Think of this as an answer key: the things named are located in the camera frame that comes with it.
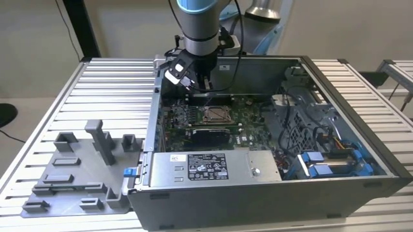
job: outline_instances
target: power supply label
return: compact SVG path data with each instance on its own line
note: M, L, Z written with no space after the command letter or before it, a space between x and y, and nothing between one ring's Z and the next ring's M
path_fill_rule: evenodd
M187 177L190 180L227 180L226 155L187 155Z

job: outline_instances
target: black cable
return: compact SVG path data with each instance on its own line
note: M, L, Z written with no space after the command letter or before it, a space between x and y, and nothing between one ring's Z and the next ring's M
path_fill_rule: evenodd
M314 142L314 149L317 150L317 151L319 151L319 149L318 149L318 144L317 144L317 130L318 129L322 129L322 127L314 127L314 129L313 129L313 142Z
M393 97L393 94L394 94L394 92L396 92L396 90L397 90L397 88L398 88L398 85L400 85L400 83L397 83L397 85L396 85L396 87L394 87L394 89L393 89L393 92L392 92L392 94L390 94L390 96L389 96L389 100L390 100L392 97Z
M290 111L291 111L291 106L290 106L290 100L289 100L289 96L287 96L287 91L286 91L286 113L285 113L285 119L283 119L283 124L282 124L282 131L279 133L279 136L278 136L278 146L279 148L282 149L282 151L285 152L285 154L290 154L287 148L285 148L282 146L282 137L283 137L283 133L285 133L285 130L286 130L286 127L287 127L287 124L289 124L289 120L290 120Z
M406 105L408 105L408 103L406 103L406 102L405 102L405 103L402 103L402 106L401 106L401 109L400 109L400 111L401 111L401 112L405 110Z
M13 136L9 136L3 130L0 130L0 132L7 136L7 137L9 137L11 139L13 139L13 140L16 140L16 141L19 141L19 142L23 142L23 143L25 143L25 141L24 140L21 140L21 139L17 139L17 138L15 138Z
M291 86L291 87L289 88L287 92L289 92L293 88L303 88L303 89L309 90L307 87L295 85L295 86ZM289 93L286 93L286 94L287 94L295 101L298 101L298 99L297 99L295 96L293 96L293 95L289 94ZM325 128L325 127L321 125L321 123L311 117L311 115L310 115L310 113L309 113L309 111L307 111L307 106L309 106L309 105L306 105L306 106L303 107L303 113L305 113L305 115L307 116L307 118L314 122L314 124L315 124L318 127Z
M182 26L180 26L180 23L179 23L179 20L178 20L178 17L176 17L174 8L172 8L172 3L170 2L170 0L168 0L168 7L170 7L170 11L172 11L172 15L174 15L175 21L178 23L179 29L182 30Z
M229 88L233 87L234 83L235 83L235 76L237 76L237 72L238 72L238 67L239 67L239 61L241 61L241 57L242 57L242 53L243 53L243 48L245 48L245 22L243 22L243 18L242 18L242 13L241 13L241 8L239 8L239 4L238 4L238 0L234 0L235 5L237 5L237 10L238 10L238 16L239 16L239 25L241 25L241 45L239 45L239 53L238 53L238 60L237 60L237 65L235 65L235 70L234 70L234 75L233 75L233 79L231 82L229 84L227 87L221 88L221 89L199 89L196 87L191 87L194 90L202 92L202 93L209 93L209 92L221 92L227 90Z
M70 39L71 39L72 47L74 47L74 50L75 50L76 55L78 55L78 61L80 62L80 55L79 55L78 50L76 50L76 47L75 47L75 43L74 43L74 40L72 40L72 34L71 34L71 30L70 30L70 26L68 26L67 23L65 23L65 20L64 20L64 17L63 17L63 13L61 13L61 10L60 10L60 6L59 6L59 3L57 3L57 0L55 0L55 3L56 3L56 6L57 6L57 9L59 9L59 13L60 13L61 20L63 20L64 25L65 25L65 28L67 28L67 32L68 32L68 34L70 34Z

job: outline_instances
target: white sticker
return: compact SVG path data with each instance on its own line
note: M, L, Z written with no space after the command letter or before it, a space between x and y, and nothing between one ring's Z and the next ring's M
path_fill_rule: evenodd
M219 71L229 71L230 66L229 65L219 65Z
M186 162L187 161L187 155L171 155L170 161L171 162Z

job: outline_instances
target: table surface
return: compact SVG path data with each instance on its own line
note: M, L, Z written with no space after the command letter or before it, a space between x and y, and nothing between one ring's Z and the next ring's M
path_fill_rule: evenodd
M413 173L413 124L348 64L314 60L333 86L344 95L372 130ZM33 134L0 180L1 231L144 231L135 212L123 215L21 218L21 206L55 151L59 132L83 131L88 119L103 119L103 129L114 138L135 134L144 139L154 87L152 59L94 58L80 63ZM372 200L348 218L206 228L207 232L412 231L413 185L392 197Z
M413 60L384 60L377 71L386 73L413 93Z

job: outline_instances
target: black pole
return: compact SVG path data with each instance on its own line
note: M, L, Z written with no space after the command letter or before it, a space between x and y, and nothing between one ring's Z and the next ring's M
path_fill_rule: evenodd
M83 0L63 0L71 24L80 44L83 56L100 57L99 47Z

